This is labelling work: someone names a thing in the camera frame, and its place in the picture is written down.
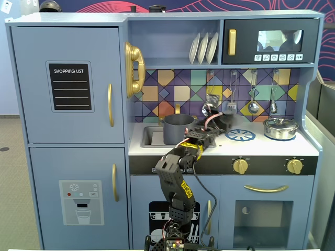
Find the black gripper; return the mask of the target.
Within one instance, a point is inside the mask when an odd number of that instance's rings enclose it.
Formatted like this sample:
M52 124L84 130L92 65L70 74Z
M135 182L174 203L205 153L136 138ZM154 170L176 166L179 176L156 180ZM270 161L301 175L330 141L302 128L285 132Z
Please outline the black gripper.
M208 118L208 128L218 130L219 134L230 131L237 122L237 114L217 113Z

